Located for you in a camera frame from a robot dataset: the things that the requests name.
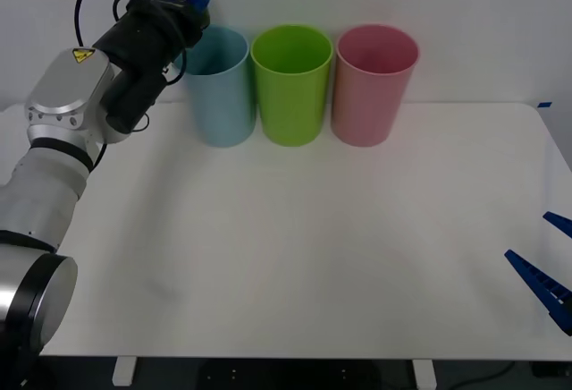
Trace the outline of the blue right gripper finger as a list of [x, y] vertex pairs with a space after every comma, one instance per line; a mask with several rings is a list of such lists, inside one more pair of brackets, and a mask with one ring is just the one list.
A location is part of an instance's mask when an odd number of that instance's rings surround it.
[[572, 220], [552, 212], [546, 212], [543, 219], [561, 230], [564, 234], [572, 234]]
[[523, 259], [515, 251], [507, 250], [504, 256], [547, 309], [556, 325], [566, 335], [571, 335], [571, 291]]

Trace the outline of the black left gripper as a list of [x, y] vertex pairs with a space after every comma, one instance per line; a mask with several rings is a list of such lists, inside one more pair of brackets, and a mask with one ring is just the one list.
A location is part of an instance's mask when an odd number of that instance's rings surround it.
[[131, 0], [127, 12], [94, 44], [124, 71], [159, 70], [202, 36], [210, 0]]

